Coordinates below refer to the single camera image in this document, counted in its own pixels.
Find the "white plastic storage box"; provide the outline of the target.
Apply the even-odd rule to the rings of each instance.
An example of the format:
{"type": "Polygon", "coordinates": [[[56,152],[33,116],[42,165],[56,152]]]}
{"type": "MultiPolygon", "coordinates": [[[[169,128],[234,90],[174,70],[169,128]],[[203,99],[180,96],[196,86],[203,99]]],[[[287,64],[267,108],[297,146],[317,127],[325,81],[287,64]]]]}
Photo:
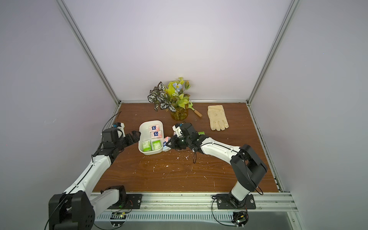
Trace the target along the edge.
{"type": "Polygon", "coordinates": [[[141,136],[140,136],[140,140],[139,140],[139,151],[141,153],[143,153],[144,155],[158,154],[158,153],[161,153],[163,151],[163,140],[164,140],[164,138],[163,137],[160,138],[160,139],[158,139],[158,138],[152,139],[151,138],[150,126],[152,126],[152,125],[160,125],[160,130],[163,132],[163,123],[160,120],[147,121],[147,122],[144,122],[140,125],[139,132],[141,133],[141,136]],[[153,141],[160,140],[161,144],[162,144],[162,148],[159,149],[159,150],[152,150],[152,151],[149,151],[149,152],[143,152],[142,151],[142,142],[146,141],[146,140],[151,141],[151,147],[152,147],[152,142],[153,141]]]}

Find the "blue pink Tempo pack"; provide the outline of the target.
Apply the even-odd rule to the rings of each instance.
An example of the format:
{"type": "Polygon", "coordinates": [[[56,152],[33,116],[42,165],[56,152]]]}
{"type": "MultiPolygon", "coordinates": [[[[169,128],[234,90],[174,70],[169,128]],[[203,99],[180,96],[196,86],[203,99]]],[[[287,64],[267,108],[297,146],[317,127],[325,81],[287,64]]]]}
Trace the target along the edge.
{"type": "Polygon", "coordinates": [[[169,150],[171,150],[170,146],[168,145],[168,143],[170,142],[171,138],[170,137],[165,137],[163,140],[163,151],[167,152],[169,150]]]}

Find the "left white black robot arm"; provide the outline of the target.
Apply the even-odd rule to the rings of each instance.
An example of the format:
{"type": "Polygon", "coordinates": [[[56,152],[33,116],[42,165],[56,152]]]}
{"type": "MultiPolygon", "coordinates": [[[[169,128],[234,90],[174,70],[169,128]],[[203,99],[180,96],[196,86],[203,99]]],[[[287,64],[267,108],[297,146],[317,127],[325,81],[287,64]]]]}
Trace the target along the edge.
{"type": "Polygon", "coordinates": [[[61,194],[54,195],[48,203],[46,230],[90,230],[95,219],[108,208],[136,208],[124,186],[110,186],[100,195],[92,197],[93,189],[105,171],[128,146],[140,140],[141,133],[126,134],[124,125],[116,123],[102,131],[102,141],[92,154],[91,162],[76,181],[61,194]]]}

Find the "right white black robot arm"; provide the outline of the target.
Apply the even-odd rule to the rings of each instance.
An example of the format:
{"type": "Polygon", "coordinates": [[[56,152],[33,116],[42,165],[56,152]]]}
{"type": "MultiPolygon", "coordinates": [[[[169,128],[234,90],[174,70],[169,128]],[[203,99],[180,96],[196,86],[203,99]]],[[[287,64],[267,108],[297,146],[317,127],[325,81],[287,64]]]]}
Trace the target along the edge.
{"type": "Polygon", "coordinates": [[[268,168],[250,145],[231,146],[199,134],[190,123],[175,124],[174,135],[168,146],[175,150],[190,149],[216,157],[231,165],[237,182],[233,189],[221,200],[232,208],[241,209],[248,200],[248,195],[259,188],[268,168]]]}

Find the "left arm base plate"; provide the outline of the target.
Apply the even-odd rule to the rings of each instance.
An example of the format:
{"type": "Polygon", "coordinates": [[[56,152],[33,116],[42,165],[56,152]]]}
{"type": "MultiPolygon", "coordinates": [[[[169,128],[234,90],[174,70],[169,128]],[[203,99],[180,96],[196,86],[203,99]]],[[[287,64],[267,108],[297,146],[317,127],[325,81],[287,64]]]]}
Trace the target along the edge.
{"type": "Polygon", "coordinates": [[[123,198],[107,209],[140,209],[142,202],[142,194],[126,194],[123,198]]]}

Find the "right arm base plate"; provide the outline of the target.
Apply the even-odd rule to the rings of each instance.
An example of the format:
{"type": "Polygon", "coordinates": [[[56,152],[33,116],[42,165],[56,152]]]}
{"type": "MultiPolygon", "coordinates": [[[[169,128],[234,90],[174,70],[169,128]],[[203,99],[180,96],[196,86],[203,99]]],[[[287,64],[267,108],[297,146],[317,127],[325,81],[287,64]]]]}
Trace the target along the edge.
{"type": "Polygon", "coordinates": [[[247,194],[243,200],[236,199],[231,193],[229,194],[216,194],[215,200],[217,208],[220,210],[233,209],[233,210],[245,210],[256,209],[255,199],[252,194],[247,194]]]}

